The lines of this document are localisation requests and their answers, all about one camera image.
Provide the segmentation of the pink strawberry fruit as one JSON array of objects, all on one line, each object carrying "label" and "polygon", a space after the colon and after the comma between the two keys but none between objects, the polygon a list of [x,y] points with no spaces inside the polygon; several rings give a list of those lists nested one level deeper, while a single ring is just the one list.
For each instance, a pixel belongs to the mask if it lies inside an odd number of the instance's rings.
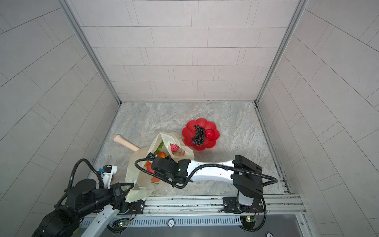
[{"label": "pink strawberry fruit", "polygon": [[170,144],[170,147],[171,147],[171,152],[172,153],[176,153],[176,152],[178,152],[178,150],[179,150],[179,146],[178,145],[176,145],[176,144]]}]

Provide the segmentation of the black grape bunch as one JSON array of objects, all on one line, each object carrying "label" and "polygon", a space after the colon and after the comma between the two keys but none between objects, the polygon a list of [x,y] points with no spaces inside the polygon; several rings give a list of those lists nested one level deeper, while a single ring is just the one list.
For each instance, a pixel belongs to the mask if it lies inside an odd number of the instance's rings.
[{"label": "black grape bunch", "polygon": [[205,141],[205,129],[199,125],[194,125],[193,127],[195,136],[191,140],[196,146],[201,146]]}]

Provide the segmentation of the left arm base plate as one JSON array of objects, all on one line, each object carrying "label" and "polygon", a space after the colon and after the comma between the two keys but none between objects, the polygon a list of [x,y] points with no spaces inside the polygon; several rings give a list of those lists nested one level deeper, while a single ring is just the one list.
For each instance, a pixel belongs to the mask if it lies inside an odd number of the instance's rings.
[{"label": "left arm base plate", "polygon": [[140,199],[132,203],[125,202],[122,210],[123,210],[123,214],[126,214],[126,215],[139,215],[139,214],[143,214],[144,208],[145,208],[145,201]]}]

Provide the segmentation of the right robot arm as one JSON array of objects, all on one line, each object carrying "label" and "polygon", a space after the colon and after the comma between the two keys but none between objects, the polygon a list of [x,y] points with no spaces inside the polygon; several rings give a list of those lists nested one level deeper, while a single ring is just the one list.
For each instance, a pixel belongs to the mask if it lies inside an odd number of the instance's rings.
[{"label": "right robot arm", "polygon": [[238,190],[241,205],[252,206],[254,200],[263,198],[262,168],[244,156],[235,156],[233,161],[223,163],[156,157],[150,163],[149,173],[178,189],[190,182],[210,180],[232,184]]}]

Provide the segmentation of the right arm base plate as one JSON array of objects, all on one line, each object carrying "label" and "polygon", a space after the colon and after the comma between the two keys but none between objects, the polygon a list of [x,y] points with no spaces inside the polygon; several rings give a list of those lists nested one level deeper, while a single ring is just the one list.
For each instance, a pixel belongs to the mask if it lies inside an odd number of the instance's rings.
[{"label": "right arm base plate", "polygon": [[253,199],[251,206],[242,205],[238,202],[237,196],[224,197],[223,209],[224,213],[242,214],[242,213],[263,213],[263,203],[260,199]]}]

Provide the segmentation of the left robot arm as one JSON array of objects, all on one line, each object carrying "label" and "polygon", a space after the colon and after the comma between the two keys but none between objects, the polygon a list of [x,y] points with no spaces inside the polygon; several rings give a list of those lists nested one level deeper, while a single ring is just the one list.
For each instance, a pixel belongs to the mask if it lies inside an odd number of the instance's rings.
[{"label": "left robot arm", "polygon": [[96,188],[96,181],[84,179],[66,192],[67,200],[46,215],[33,237],[70,237],[87,215],[101,211],[90,224],[85,236],[98,237],[110,221],[123,209],[125,197],[133,183],[116,183],[109,189]]}]

